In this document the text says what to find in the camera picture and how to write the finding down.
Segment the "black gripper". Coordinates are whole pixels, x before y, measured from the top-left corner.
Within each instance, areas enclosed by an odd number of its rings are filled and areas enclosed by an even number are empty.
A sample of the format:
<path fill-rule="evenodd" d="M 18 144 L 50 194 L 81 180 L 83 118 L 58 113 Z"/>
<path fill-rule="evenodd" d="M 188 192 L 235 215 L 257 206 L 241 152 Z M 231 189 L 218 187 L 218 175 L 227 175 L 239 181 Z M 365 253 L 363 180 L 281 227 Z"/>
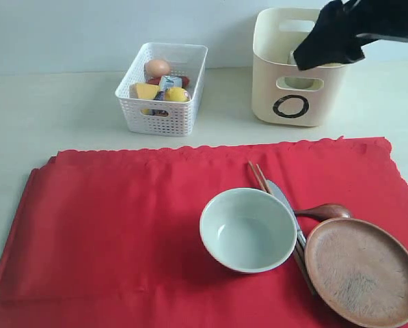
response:
<path fill-rule="evenodd" d="M 378 40 L 408 42 L 408 1 L 330 1 L 293 56 L 300 71 L 352 64 L 365 58 L 363 46 Z"/>

